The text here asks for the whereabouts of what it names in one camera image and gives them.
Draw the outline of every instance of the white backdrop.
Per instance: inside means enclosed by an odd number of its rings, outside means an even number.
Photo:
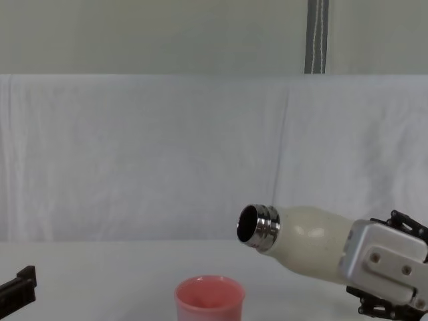
[[[0,77],[0,238],[231,239],[247,203],[427,222],[428,77]]]

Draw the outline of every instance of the white surface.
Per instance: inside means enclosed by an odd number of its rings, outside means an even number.
[[[3,243],[0,254],[2,282],[37,269],[37,300],[10,321],[175,320],[175,286],[200,274],[243,284],[243,321],[363,320],[343,286],[293,274],[237,241]]]
[[[428,223],[427,92],[426,76],[2,76],[0,239],[232,239],[248,203]]]
[[[1,0],[0,74],[302,74],[301,0]]]
[[[326,71],[427,74],[424,0],[331,0]]]

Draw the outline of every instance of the cup rim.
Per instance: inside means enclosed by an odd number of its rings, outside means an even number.
[[[233,285],[241,294],[240,298],[238,300],[236,300],[236,302],[230,303],[230,304],[226,304],[224,306],[218,307],[218,308],[200,308],[198,306],[192,306],[191,304],[187,304],[185,302],[183,302],[179,297],[178,297],[178,291],[183,287],[186,286],[187,284],[194,282],[195,280],[199,279],[199,278],[205,278],[205,279],[215,279],[215,280],[219,280],[220,282],[224,282],[226,281],[227,283]],[[195,312],[222,312],[222,311],[226,311],[226,310],[230,310],[238,305],[240,305],[243,301],[243,299],[245,298],[245,290],[243,288],[243,286],[231,279],[228,278],[227,276],[214,276],[214,275],[201,275],[201,276],[194,276],[192,278],[186,279],[184,281],[182,281],[176,288],[174,291],[174,298],[176,300],[176,302],[181,306],[184,307],[187,310],[191,310],[191,311],[195,311]]]

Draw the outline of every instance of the gray wall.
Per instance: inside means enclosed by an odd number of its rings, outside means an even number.
[[[2,0],[0,74],[301,74],[306,1]]]
[[[330,0],[327,73],[427,74],[428,1]]]

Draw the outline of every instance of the bottle opening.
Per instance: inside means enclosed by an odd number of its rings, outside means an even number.
[[[242,243],[248,242],[253,236],[257,227],[257,209],[253,205],[248,205],[239,216],[237,225],[237,236]]]
[[[280,216],[275,207],[260,204],[247,205],[236,227],[238,239],[261,253],[272,247],[279,231]]]

